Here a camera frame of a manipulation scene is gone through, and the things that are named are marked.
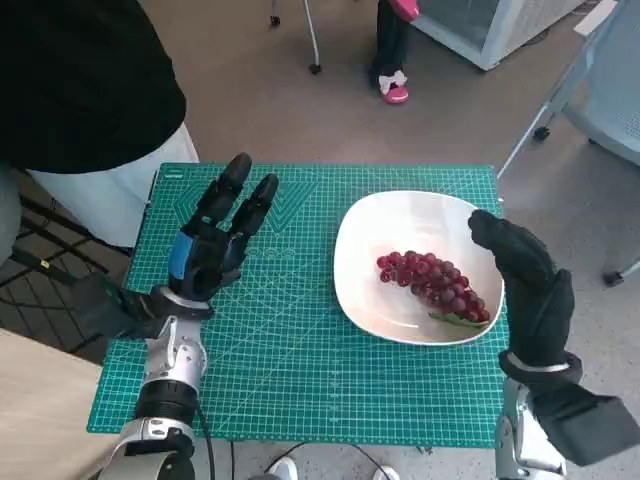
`black shirt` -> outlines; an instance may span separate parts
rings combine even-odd
[[[185,112],[137,0],[0,0],[0,161],[108,170],[162,145]]]

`white cabinet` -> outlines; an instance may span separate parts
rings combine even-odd
[[[490,70],[585,0],[418,0],[413,25]]]

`grape bunch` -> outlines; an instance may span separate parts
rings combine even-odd
[[[410,287],[411,293],[442,316],[454,314],[473,324],[486,324],[491,320],[484,300],[471,289],[469,279],[452,262],[441,260],[433,253],[421,255],[409,250],[404,255],[391,252],[378,258],[376,263],[381,269],[381,282]]]

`pink shoe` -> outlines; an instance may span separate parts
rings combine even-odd
[[[405,22],[413,22],[420,16],[417,0],[389,0],[391,8]]]
[[[393,77],[380,75],[378,84],[380,93],[387,103],[399,105],[409,100],[409,89],[406,87],[407,77],[400,70],[393,74]]]

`green cutting mat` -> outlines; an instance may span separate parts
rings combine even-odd
[[[166,282],[174,235],[221,170],[165,164],[158,173],[128,277],[148,291]],[[243,278],[213,301],[204,326],[209,368],[201,402],[217,437],[491,447],[501,406],[496,327],[471,344],[425,348],[368,335],[342,313],[333,248],[349,207],[371,193],[454,195],[500,213],[490,167],[256,165],[244,195],[269,172],[280,190],[250,244]],[[113,341],[89,418],[119,432],[143,375],[142,342]]]

